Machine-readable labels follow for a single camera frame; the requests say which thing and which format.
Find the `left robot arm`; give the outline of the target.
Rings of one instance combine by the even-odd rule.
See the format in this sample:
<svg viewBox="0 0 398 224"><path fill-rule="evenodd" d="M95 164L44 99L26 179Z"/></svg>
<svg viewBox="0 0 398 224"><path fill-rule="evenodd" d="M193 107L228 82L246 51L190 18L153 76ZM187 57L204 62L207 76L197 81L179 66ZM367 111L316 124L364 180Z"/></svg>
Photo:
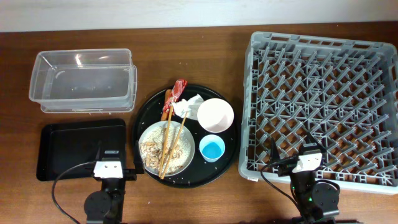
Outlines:
<svg viewBox="0 0 398 224"><path fill-rule="evenodd" d="M125 150L107 150L99 142L91 176L101 182L101 189L85 200L86 222L121 223L126 182L136 181L137 175L143 173L141 157L134 161L134 168L129 169Z"/></svg>

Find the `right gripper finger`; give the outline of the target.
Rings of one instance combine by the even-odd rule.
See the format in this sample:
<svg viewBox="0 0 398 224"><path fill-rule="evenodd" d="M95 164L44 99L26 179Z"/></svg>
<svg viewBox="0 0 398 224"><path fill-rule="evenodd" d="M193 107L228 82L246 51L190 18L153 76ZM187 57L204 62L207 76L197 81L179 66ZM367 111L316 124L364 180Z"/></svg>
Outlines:
<svg viewBox="0 0 398 224"><path fill-rule="evenodd" d="M274 138L271 138L271 153L270 162L277 162L280 160L279 152Z"/></svg>
<svg viewBox="0 0 398 224"><path fill-rule="evenodd" d="M311 133L307 133L307 144L310 150L319 150L320 152L326 152L326 149L318 142L318 139L314 138Z"/></svg>

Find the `white napkin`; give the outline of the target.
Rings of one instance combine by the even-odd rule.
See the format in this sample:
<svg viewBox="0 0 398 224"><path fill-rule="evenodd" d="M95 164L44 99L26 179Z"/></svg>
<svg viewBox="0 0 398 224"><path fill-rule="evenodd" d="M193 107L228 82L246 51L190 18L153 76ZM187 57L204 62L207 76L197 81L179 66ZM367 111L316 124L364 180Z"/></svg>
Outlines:
<svg viewBox="0 0 398 224"><path fill-rule="evenodd" d="M187 119L198 120L198 109L201 104L204 102L204 99L196 94L194 97L191 97L189 100L182 99L179 102L172 103L175 115Z"/></svg>

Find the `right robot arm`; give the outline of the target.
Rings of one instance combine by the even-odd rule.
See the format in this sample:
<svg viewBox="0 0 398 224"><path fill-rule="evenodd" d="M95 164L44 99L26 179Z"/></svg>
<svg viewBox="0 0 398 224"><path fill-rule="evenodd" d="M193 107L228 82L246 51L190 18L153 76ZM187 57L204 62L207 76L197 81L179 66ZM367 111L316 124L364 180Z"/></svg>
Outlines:
<svg viewBox="0 0 398 224"><path fill-rule="evenodd" d="M326 149L307 133L298 154L281 158L275 141L271 140L269 167L276 167L279 177L290 177L290 191L300 216L292 223L335 223L339 214L340 186L329 180L316 180L315 172L326 158Z"/></svg>

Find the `light blue cup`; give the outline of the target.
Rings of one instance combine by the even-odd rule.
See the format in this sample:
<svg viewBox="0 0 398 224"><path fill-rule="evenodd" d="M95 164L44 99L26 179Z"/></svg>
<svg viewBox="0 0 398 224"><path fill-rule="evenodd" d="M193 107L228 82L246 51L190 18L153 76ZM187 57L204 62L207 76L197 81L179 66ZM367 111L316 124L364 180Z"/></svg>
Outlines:
<svg viewBox="0 0 398 224"><path fill-rule="evenodd" d="M207 162L216 162L225 152L225 143L221 137L209 134L199 143L199 151Z"/></svg>

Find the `red snack wrapper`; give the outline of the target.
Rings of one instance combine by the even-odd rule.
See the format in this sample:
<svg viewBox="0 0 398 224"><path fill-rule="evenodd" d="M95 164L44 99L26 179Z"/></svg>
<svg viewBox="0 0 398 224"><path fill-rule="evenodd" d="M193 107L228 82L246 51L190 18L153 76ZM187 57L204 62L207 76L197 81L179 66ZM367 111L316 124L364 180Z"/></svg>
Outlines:
<svg viewBox="0 0 398 224"><path fill-rule="evenodd" d="M187 85L187 81L184 79L178 79L175 82L175 85L171 89L171 95L170 98L166 102L166 106L163 106L162 110L165 110L166 112L169 112L170 110L170 104L171 103L176 103L178 99L180 98L182 92L184 91L185 87Z"/></svg>

